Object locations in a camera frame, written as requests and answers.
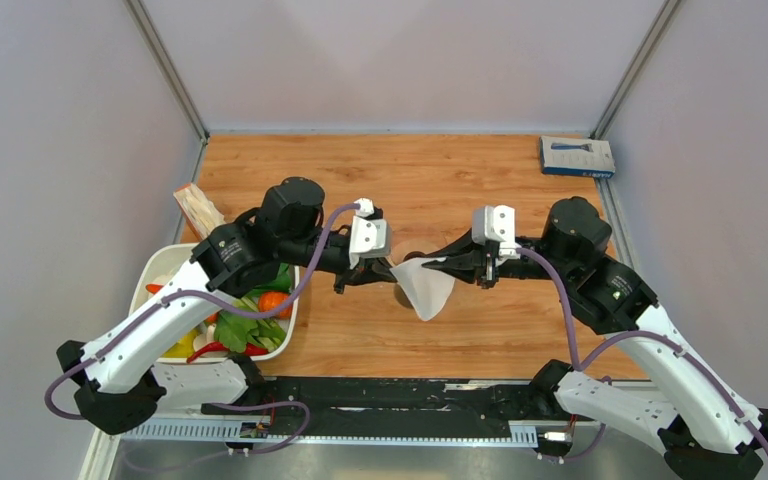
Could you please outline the smoked glass carafe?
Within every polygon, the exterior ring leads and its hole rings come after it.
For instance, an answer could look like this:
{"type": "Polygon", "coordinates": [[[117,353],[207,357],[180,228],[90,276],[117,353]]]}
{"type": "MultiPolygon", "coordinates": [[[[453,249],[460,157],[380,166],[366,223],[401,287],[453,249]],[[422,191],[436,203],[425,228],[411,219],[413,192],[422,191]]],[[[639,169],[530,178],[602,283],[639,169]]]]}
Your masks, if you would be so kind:
{"type": "Polygon", "coordinates": [[[401,289],[394,290],[394,298],[396,302],[404,308],[412,309],[413,305],[408,296],[401,289]]]}

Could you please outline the white paper coffee filter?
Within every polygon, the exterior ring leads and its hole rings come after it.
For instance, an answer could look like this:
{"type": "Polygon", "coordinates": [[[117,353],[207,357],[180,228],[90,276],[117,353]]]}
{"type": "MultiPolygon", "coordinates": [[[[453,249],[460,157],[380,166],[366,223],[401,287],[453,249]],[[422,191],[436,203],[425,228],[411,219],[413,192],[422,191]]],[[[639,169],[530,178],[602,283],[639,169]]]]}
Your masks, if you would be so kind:
{"type": "Polygon", "coordinates": [[[427,268],[437,258],[412,258],[390,269],[417,317],[424,322],[437,316],[450,298],[455,278],[427,268]]]}

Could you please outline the white vegetable tray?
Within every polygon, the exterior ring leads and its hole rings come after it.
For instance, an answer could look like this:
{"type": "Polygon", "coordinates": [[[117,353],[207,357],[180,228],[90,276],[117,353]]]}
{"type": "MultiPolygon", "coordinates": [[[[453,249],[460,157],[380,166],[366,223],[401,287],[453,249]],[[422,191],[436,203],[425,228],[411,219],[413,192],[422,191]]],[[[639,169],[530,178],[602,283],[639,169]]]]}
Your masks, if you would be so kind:
{"type": "MultiPolygon", "coordinates": [[[[136,288],[134,290],[130,309],[129,309],[129,315],[136,312],[136,310],[139,309],[146,301],[150,300],[154,294],[149,292],[146,288],[146,285],[149,284],[162,284],[166,283],[166,281],[170,280],[172,276],[174,276],[175,273],[180,269],[180,266],[183,263],[187,263],[191,257],[191,251],[192,249],[197,245],[197,243],[182,243],[182,244],[174,244],[169,245],[166,247],[161,248],[157,252],[155,252],[148,262],[146,263],[143,272],[139,278],[139,281],[137,282],[136,288]],[[156,283],[154,280],[164,280],[164,282],[156,283]]],[[[287,293],[291,293],[299,284],[299,280],[301,277],[300,268],[298,266],[293,267],[282,267],[279,269],[281,272],[284,272],[282,274],[279,274],[279,277],[282,275],[286,277],[289,282],[289,287],[287,290],[287,293]]],[[[260,290],[257,290],[255,293],[249,293],[245,298],[248,300],[239,300],[235,301],[234,305],[237,305],[240,309],[248,309],[249,307],[257,309],[257,301],[260,297],[260,290]]],[[[276,348],[272,351],[270,351],[267,354],[264,355],[256,355],[253,356],[254,361],[265,361],[269,359],[273,359],[277,356],[279,356],[289,345],[290,340],[292,338],[292,334],[296,325],[296,319],[298,314],[298,308],[300,305],[301,297],[298,297],[294,300],[293,306],[292,306],[292,312],[291,315],[288,316],[286,319],[283,318],[275,318],[273,323],[275,326],[280,326],[284,332],[284,340],[280,344],[276,344],[276,348]]],[[[204,347],[207,345],[207,340],[213,340],[213,331],[215,325],[208,324],[205,322],[202,322],[198,324],[195,327],[196,332],[198,332],[199,335],[196,335],[195,333],[187,333],[184,335],[183,338],[183,344],[186,344],[186,340],[192,340],[189,342],[192,344],[191,346],[187,347],[181,347],[183,350],[181,350],[181,353],[194,353],[196,351],[195,347],[204,347]]],[[[199,358],[193,359],[193,364],[208,364],[208,363],[217,363],[221,362],[225,358],[228,357],[228,354],[230,352],[227,351],[216,351],[216,352],[207,352],[201,355],[199,358]]],[[[177,354],[173,354],[172,356],[164,355],[160,357],[158,360],[159,363],[165,363],[165,364],[185,364],[185,357],[177,354]]]]}

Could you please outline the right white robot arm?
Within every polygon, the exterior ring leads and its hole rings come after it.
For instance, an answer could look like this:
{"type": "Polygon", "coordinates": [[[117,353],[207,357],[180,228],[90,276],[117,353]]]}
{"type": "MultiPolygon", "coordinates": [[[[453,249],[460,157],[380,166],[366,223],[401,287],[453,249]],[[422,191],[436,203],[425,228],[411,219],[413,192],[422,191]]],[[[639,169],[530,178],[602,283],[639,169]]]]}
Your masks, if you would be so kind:
{"type": "Polygon", "coordinates": [[[730,388],[671,321],[652,288],[609,255],[611,226],[586,199],[555,202],[538,237],[514,232],[510,207],[475,211],[471,228],[424,255],[425,265],[489,289],[505,278],[547,279],[567,331],[583,324],[602,337],[591,354],[567,338],[568,361],[551,360],[533,377],[530,402],[544,418],[563,411],[620,431],[656,451],[683,479],[753,479],[768,466],[768,409],[730,388]],[[663,395],[636,397],[588,376],[620,348],[663,395]]]}

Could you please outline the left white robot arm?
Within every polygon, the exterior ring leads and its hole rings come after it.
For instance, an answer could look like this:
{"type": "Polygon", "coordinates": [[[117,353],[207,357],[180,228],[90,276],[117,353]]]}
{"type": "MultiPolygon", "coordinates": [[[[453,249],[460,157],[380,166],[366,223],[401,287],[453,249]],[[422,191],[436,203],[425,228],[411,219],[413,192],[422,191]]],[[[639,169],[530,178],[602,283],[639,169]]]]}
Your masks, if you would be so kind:
{"type": "Polygon", "coordinates": [[[259,207],[198,243],[160,291],[121,323],[95,340],[63,343],[57,358],[61,380],[76,384],[73,418],[115,435],[159,409],[226,403],[242,414],[260,410],[266,388],[243,355],[205,364],[165,364],[162,356],[209,315],[275,279],[282,265],[301,267],[306,277],[331,273],[336,292],[392,282],[392,230],[382,210],[359,199],[345,206],[351,223],[337,227],[337,214],[326,213],[324,201],[316,182],[283,180],[259,207]]]}

